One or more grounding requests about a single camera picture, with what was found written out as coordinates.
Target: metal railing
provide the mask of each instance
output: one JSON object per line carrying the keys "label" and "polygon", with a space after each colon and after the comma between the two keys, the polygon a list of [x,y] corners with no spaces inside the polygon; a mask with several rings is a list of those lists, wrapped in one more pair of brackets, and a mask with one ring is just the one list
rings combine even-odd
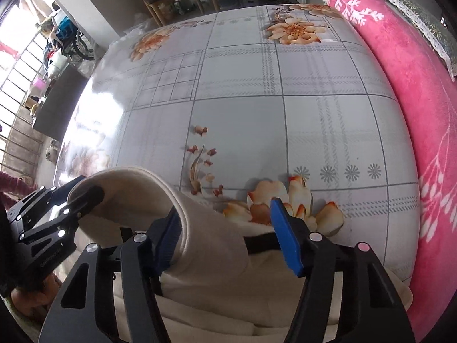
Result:
{"label": "metal railing", "polygon": [[35,178],[43,135],[32,129],[27,92],[43,74],[47,39],[38,31],[11,68],[0,87],[0,170],[14,176]]}

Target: pillow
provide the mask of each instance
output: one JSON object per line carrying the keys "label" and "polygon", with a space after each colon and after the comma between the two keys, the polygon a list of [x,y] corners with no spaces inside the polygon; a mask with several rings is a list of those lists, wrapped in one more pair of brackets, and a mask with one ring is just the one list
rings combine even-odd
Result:
{"label": "pillow", "polygon": [[457,41],[441,22],[412,0],[387,0],[414,25],[447,67],[451,80],[457,75]]}

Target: metal screw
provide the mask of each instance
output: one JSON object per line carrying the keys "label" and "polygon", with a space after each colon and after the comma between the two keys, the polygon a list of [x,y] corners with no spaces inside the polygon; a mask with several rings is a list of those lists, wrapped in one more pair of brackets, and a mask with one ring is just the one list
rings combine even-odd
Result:
{"label": "metal screw", "polygon": [[309,234],[309,239],[311,241],[316,241],[316,242],[319,242],[322,240],[322,235],[319,233],[319,232],[311,232]]}
{"label": "metal screw", "polygon": [[359,250],[361,250],[363,252],[367,252],[370,249],[370,245],[367,244],[366,242],[361,242],[358,247],[359,247]]}
{"label": "metal screw", "polygon": [[135,237],[133,238],[133,241],[135,242],[143,242],[144,240],[146,240],[148,237],[144,234],[144,233],[138,233],[137,235],[135,235]]}
{"label": "metal screw", "polygon": [[93,253],[93,252],[94,252],[95,250],[97,250],[97,249],[98,249],[98,245],[97,245],[97,244],[94,244],[94,243],[88,244],[88,245],[86,246],[86,250],[87,250],[89,253]]}

